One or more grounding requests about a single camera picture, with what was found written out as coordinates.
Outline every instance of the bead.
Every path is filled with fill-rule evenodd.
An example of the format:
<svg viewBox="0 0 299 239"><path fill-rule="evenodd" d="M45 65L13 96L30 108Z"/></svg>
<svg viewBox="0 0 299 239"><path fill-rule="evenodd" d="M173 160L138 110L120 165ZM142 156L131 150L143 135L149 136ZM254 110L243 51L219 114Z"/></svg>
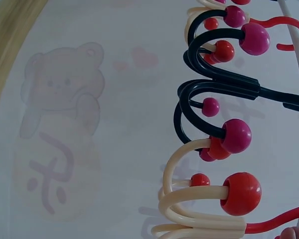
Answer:
<svg viewBox="0 0 299 239"><path fill-rule="evenodd" d="M195 186L209 186L210 185L210 180L209 178L202 173L196 173L191 177L191 187Z"/></svg>
<svg viewBox="0 0 299 239"><path fill-rule="evenodd" d="M206 19L204 22L204 27L209 31L216 29L218 27L217 19L213 17Z"/></svg>
<svg viewBox="0 0 299 239"><path fill-rule="evenodd" d="M226 178L223 186L228 187L228 196L227 199L220 200L220 205L229 215L246 215L258 206L261 186L252 174L235 173Z"/></svg>
<svg viewBox="0 0 299 239"><path fill-rule="evenodd" d="M211 142L210 142L210 148L208 150L208 155L211 158L223 160L225 158L228 158L231 155L230 152L228 152L221 146L220 138L210 137L210 139Z"/></svg>
<svg viewBox="0 0 299 239"><path fill-rule="evenodd" d="M269 49L270 36L263 26L247 23L241 29L245 33L245 39L239 40L239 45L249 55L259 56Z"/></svg>
<svg viewBox="0 0 299 239"><path fill-rule="evenodd" d="M209 65L214 65L216 64L216 62L211 59L211 55L210 54L205 54L204 56L204 60L209 64Z"/></svg>
<svg viewBox="0 0 299 239"><path fill-rule="evenodd" d="M201 112L206 117L213 117L219 112L219 103L215 98L208 97L203 100L203 108Z"/></svg>
<svg viewBox="0 0 299 239"><path fill-rule="evenodd" d="M199 157L206 161L206 162L212 162L212 161L215 161L216 159L215 158L212 158L209 156L208 154L208 148L203 148L200 152L199 152Z"/></svg>
<svg viewBox="0 0 299 239"><path fill-rule="evenodd" d="M233 28L241 27L246 23L245 12L237 6L228 6L225 8L226 16L224 22Z"/></svg>
<svg viewBox="0 0 299 239"><path fill-rule="evenodd" d="M231 0L231 1L237 5L246 5L250 3L251 0Z"/></svg>
<svg viewBox="0 0 299 239"><path fill-rule="evenodd" d="M231 153L244 151L251 143L251 130L249 126L240 119L230 119L223 124L226 130L222 147Z"/></svg>
<svg viewBox="0 0 299 239"><path fill-rule="evenodd" d="M228 41L217 41L216 50L211 55L218 62L228 62L234 58L235 49Z"/></svg>

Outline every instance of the magenta bead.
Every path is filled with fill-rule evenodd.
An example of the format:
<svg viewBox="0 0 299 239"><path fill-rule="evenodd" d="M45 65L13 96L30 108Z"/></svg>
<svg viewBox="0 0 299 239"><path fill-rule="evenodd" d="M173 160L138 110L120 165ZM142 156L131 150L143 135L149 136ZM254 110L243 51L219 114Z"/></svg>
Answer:
<svg viewBox="0 0 299 239"><path fill-rule="evenodd" d="M219 112L219 103L215 98L208 97L203 101L203 108L201 110L206 117L213 117Z"/></svg>
<svg viewBox="0 0 299 239"><path fill-rule="evenodd" d="M241 27L246 23L245 12L237 6L228 6L225 8L227 12L224 22L233 28Z"/></svg>
<svg viewBox="0 0 299 239"><path fill-rule="evenodd" d="M207 152L207 148L203 148L200 152L199 152L199 157L206 161L206 162L212 162L215 161L216 159L212 158L209 156L208 152Z"/></svg>
<svg viewBox="0 0 299 239"><path fill-rule="evenodd" d="M231 119L224 123L226 130L222 147L230 153L240 153L251 143L251 130L249 126L240 119Z"/></svg>
<svg viewBox="0 0 299 239"><path fill-rule="evenodd" d="M239 40L239 45L249 55L259 56L269 49L270 36L263 26L247 23L241 29L245 33L245 39Z"/></svg>

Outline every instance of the wooden frame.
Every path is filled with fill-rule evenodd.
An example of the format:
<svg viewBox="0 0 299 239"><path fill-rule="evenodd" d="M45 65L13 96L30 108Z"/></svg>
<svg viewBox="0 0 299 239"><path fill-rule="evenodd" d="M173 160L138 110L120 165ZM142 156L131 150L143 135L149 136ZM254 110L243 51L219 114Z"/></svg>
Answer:
<svg viewBox="0 0 299 239"><path fill-rule="evenodd" d="M0 0L0 96L15 58L48 0Z"/></svg>

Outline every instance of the teddy bear print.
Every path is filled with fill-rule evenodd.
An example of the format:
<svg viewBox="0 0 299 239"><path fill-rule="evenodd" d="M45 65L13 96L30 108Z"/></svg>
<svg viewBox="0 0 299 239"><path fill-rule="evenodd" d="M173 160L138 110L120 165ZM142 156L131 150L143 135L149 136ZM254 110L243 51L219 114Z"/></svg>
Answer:
<svg viewBox="0 0 299 239"><path fill-rule="evenodd" d="M31 138L41 117L55 114L77 120L93 135L100 120L98 98L105 85L99 70L103 57L102 46L94 42L33 55L21 87L27 108L20 137Z"/></svg>

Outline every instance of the black wire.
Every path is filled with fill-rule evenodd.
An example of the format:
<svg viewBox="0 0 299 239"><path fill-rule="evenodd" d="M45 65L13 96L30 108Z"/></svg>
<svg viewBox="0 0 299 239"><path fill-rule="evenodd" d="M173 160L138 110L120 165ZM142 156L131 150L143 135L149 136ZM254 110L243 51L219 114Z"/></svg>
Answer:
<svg viewBox="0 0 299 239"><path fill-rule="evenodd" d="M299 95L282 93L261 87L257 79L211 66L201 57L201 53L211 53L201 47L206 42L221 38L233 38L238 40L245 38L244 31L230 28L207 31L194 38L199 25L205 19L225 15L226 11L223 10L206 11L200 14L189 27L187 36L189 48L183 55L184 62L190 69L200 75L211 78L211 80L190 80L180 85L177 89L179 102L174 111L173 122L176 134L183 143L188 143L191 140L183 131L181 124L182 114L200 131L222 139L226 136L226 130L201 119L191 108L203 108L203 103L193 101L191 98L205 92L220 93L249 100L262 97L281 102L287 109L299 111Z"/></svg>

